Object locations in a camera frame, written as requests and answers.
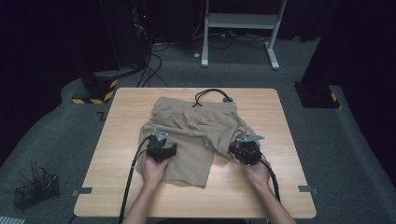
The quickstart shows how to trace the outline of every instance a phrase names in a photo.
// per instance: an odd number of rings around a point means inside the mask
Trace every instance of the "khaki shorts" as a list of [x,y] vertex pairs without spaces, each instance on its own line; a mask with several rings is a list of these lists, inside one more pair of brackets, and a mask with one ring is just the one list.
[[[214,153],[232,159],[231,142],[254,132],[239,118],[234,102],[201,102],[202,106],[192,107],[194,104],[161,97],[152,109],[152,118],[141,128],[139,141],[153,134],[154,129],[168,133],[165,147],[177,143],[177,154],[170,159],[163,180],[180,180],[204,187]],[[136,166],[139,173],[141,158]]]

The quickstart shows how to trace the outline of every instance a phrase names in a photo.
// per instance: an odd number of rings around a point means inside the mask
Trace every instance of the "hazard tape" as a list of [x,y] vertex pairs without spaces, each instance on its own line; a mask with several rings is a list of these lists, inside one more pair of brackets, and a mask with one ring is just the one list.
[[334,92],[332,92],[332,100],[333,100],[334,102],[337,101],[337,96],[335,96]]
[[72,101],[75,104],[78,105],[84,105],[84,104],[95,104],[95,105],[100,105],[100,104],[105,104],[108,103],[111,99],[111,97],[114,94],[114,89],[116,88],[116,85],[119,81],[116,79],[112,81],[108,87],[108,90],[104,92],[106,95],[103,99],[98,99],[98,98],[73,98]]

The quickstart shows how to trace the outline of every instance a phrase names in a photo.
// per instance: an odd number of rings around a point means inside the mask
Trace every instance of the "black stand base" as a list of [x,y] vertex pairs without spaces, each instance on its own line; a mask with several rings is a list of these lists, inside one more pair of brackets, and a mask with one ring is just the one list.
[[294,83],[294,88],[300,97],[303,107],[309,108],[340,108],[337,97],[329,87],[312,91],[311,88],[302,86],[300,82]]
[[75,104],[105,104],[110,101],[117,85],[117,79],[95,80],[94,83],[81,81],[72,100]]

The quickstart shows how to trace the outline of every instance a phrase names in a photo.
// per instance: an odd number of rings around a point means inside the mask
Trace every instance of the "tabletop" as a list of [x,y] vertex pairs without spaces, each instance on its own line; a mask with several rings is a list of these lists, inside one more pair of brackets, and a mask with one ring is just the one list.
[[[139,145],[140,128],[150,119],[151,109],[161,97],[194,102],[195,94],[207,88],[119,88],[108,112],[105,126],[75,214],[79,217],[118,217],[128,174]],[[283,206],[294,218],[312,218],[316,208],[277,92],[273,89],[220,88],[233,98],[237,113],[256,134],[263,135],[261,152],[271,162]],[[222,102],[211,92],[200,102]],[[126,211],[143,185],[134,171]],[[267,217],[255,191],[249,185],[239,161],[215,153],[205,188],[178,181],[162,182],[148,212],[149,217]]]

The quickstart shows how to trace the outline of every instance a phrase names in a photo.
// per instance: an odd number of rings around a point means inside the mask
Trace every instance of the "drawstring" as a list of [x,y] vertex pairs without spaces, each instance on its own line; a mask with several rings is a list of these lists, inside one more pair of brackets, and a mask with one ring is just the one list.
[[219,89],[208,89],[208,90],[205,90],[205,91],[198,92],[198,93],[195,95],[195,105],[193,105],[192,107],[195,107],[196,105],[202,106],[202,105],[199,103],[199,99],[201,98],[201,96],[207,94],[207,93],[210,92],[210,91],[216,91],[216,92],[221,93],[221,94],[225,97],[224,100],[226,99],[228,102],[232,102],[232,101],[233,101],[233,99],[232,99],[231,97],[229,97],[224,91],[221,91],[221,90],[219,90]]

